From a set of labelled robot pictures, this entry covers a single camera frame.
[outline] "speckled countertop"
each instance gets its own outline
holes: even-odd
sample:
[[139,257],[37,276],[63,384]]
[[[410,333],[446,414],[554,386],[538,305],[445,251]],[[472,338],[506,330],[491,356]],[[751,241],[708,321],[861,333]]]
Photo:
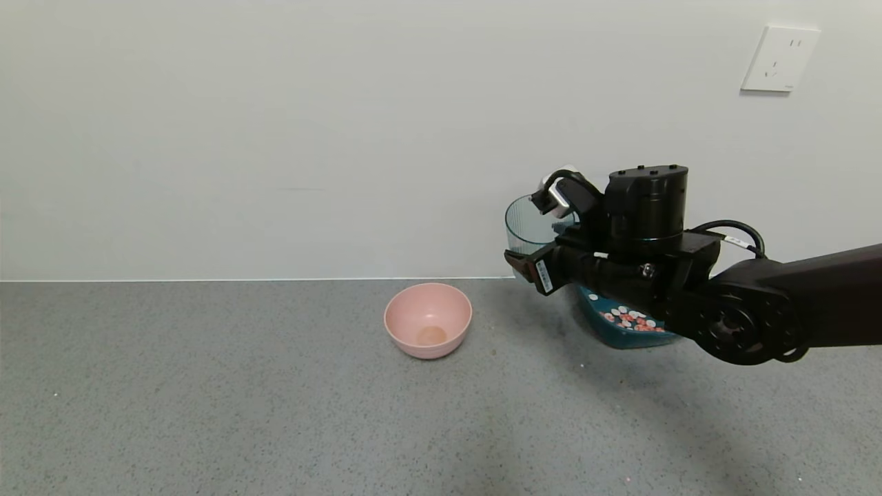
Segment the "speckled countertop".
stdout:
[[0,285],[0,494],[879,494],[882,348],[619,351],[572,294],[454,281],[469,336],[421,362],[410,283]]

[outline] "plastic cup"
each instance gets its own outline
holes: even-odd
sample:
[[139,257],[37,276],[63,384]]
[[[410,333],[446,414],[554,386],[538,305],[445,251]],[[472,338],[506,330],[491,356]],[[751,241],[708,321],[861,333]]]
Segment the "plastic cup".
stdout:
[[[505,230],[508,235],[508,249],[529,255],[544,245],[554,241],[557,235],[568,226],[576,223],[576,214],[570,213],[563,219],[554,215],[542,215],[530,201],[530,195],[522,196],[512,202],[505,210]],[[525,281],[514,272],[515,277]]]

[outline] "black cable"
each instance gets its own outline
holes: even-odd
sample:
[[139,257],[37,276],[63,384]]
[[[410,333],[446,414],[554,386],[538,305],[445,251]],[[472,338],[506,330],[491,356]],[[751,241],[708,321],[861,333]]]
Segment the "black cable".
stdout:
[[778,360],[779,362],[784,362],[785,364],[792,364],[796,360],[804,357],[805,354],[808,352],[809,352],[809,348],[807,346],[803,346],[801,348],[794,349],[790,353],[785,353],[784,355],[781,355],[780,357],[776,357],[775,360]]
[[751,237],[751,239],[753,239],[753,243],[756,245],[756,251],[751,250],[756,255],[756,258],[764,259],[766,257],[766,242],[763,241],[763,237],[759,234],[759,231],[745,224],[744,222],[731,221],[728,219],[722,221],[705,222],[700,226],[689,229],[689,231],[703,232],[713,228],[733,228],[746,232]]

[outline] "electrical socket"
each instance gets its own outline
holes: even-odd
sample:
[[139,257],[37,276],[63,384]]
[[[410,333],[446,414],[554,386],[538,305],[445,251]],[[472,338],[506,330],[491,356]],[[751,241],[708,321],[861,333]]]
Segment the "electrical socket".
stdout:
[[817,29],[766,26],[741,89],[793,91],[820,35]]

